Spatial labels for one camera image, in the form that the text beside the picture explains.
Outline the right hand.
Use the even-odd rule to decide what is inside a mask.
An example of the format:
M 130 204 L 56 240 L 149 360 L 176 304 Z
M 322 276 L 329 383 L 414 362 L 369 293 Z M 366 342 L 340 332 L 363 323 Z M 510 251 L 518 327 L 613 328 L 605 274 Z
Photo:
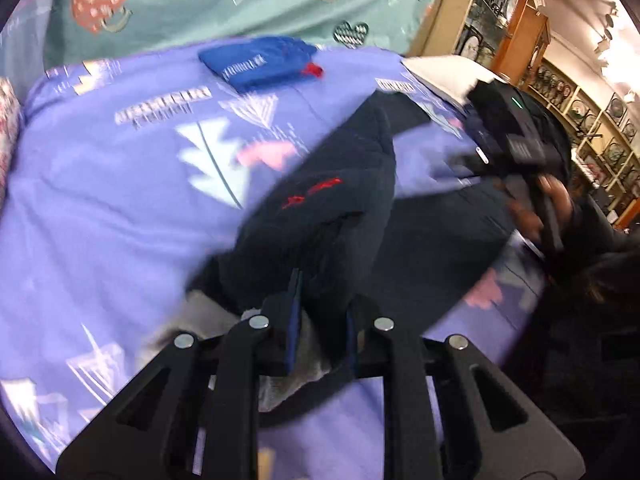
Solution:
M 503 185 L 503 191 L 506 192 L 506 206 L 520 233 L 533 243 L 542 243 L 548 228 L 548 214 L 539 214 L 541 208 L 536 207 L 537 201 L 530 196 L 527 184 L 521 178 L 510 178 Z M 573 215 L 573 202 L 565 185 L 551 174 L 541 174 L 535 192 L 548 200 L 556 225 L 562 232 Z

